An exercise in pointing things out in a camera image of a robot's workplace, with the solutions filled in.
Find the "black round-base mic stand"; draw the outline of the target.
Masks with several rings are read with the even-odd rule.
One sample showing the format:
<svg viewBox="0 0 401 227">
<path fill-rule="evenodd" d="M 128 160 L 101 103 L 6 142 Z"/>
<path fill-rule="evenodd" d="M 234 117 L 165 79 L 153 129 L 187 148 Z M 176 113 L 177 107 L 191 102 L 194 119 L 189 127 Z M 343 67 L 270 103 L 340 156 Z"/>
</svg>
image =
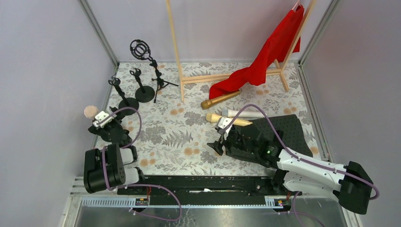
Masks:
<svg viewBox="0 0 401 227">
<path fill-rule="evenodd" d="M 129 136 L 129 133 L 130 132 L 124 128 L 114 127 L 108 131 L 105 141 L 118 143 L 120 147 L 123 147 L 132 142 L 132 138 Z"/>
</svg>

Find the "pink microphone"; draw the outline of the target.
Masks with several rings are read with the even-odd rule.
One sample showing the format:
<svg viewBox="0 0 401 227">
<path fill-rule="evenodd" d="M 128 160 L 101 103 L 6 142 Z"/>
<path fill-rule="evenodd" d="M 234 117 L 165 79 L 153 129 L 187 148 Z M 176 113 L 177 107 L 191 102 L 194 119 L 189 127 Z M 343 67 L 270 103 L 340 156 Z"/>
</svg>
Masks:
<svg viewBox="0 0 401 227">
<path fill-rule="evenodd" d="M 99 110 L 96 106 L 89 105 L 85 107 L 84 109 L 84 116 L 89 119 L 93 119 L 97 114 Z"/>
</svg>

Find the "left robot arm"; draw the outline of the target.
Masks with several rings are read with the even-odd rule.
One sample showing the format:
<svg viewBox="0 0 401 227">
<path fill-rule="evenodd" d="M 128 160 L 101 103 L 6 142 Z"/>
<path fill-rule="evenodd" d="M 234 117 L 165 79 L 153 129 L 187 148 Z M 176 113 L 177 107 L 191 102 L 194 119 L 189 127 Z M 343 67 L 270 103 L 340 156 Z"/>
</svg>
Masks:
<svg viewBox="0 0 401 227">
<path fill-rule="evenodd" d="M 88 131 L 110 144 L 106 145 L 105 150 L 95 148 L 85 152 L 83 181 L 86 191 L 95 193 L 124 184 L 138 183 L 141 170 L 136 167 L 129 170 L 127 167 L 137 161 L 137 150 L 135 146 L 125 147 L 132 139 L 129 131 L 121 126 L 121 122 L 109 119 L 108 123 L 99 126 L 97 120 L 93 120 Z"/>
</svg>

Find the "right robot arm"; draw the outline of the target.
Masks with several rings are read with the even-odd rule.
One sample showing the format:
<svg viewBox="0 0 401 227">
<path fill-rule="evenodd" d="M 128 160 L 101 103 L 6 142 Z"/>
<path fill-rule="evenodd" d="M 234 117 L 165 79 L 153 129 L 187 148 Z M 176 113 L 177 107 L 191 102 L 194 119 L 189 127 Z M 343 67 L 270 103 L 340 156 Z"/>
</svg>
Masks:
<svg viewBox="0 0 401 227">
<path fill-rule="evenodd" d="M 278 191 L 301 192 L 332 199 L 343 208 L 361 215 L 367 213 L 373 181 L 357 162 L 347 165 L 314 159 L 285 147 L 280 137 L 266 139 L 260 132 L 231 131 L 207 144 L 220 156 L 274 168 L 271 181 Z"/>
</svg>

